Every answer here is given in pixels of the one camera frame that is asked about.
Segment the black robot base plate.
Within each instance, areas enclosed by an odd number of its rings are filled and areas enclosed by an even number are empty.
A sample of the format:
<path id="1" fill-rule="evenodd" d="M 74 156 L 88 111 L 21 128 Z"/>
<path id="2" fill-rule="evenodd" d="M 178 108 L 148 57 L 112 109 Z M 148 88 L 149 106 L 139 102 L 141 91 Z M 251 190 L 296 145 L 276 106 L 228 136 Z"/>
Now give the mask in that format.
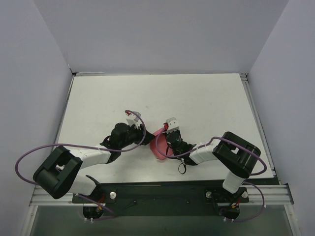
<path id="1" fill-rule="evenodd" d="M 211 216 L 215 207 L 248 203 L 245 187 L 231 194 L 221 180 L 103 183 L 88 198 L 102 202 L 114 216 Z"/>

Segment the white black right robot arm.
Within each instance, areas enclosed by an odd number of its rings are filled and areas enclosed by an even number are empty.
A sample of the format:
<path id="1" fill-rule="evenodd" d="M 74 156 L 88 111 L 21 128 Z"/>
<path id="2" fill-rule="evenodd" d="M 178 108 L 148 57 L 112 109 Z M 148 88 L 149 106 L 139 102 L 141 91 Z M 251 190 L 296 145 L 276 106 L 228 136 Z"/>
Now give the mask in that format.
<path id="1" fill-rule="evenodd" d="M 235 194 L 242 183 L 248 179 L 261 155 L 255 145 L 242 139 L 232 132 L 225 132 L 222 137 L 212 138 L 219 140 L 218 144 L 194 145 L 185 142 L 179 131 L 164 134 L 166 150 L 172 150 L 176 159 L 184 166 L 196 166 L 203 162 L 218 160 L 225 165 L 229 172 L 222 184 L 224 190 Z"/>

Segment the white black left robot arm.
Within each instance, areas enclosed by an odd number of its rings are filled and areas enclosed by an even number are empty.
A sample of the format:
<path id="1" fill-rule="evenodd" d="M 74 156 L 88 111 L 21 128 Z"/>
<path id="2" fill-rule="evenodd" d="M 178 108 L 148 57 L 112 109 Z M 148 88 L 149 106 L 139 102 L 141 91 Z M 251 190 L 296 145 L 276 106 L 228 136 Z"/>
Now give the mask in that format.
<path id="1" fill-rule="evenodd" d="M 66 149 L 56 147 L 33 174 L 33 180 L 54 199 L 67 193 L 83 194 L 89 202 L 96 202 L 101 196 L 99 183 L 91 176 L 79 176 L 81 169 L 98 164 L 114 162 L 122 149 L 135 144 L 146 146 L 155 135 L 141 124 L 139 127 L 117 123 L 96 149 Z"/>

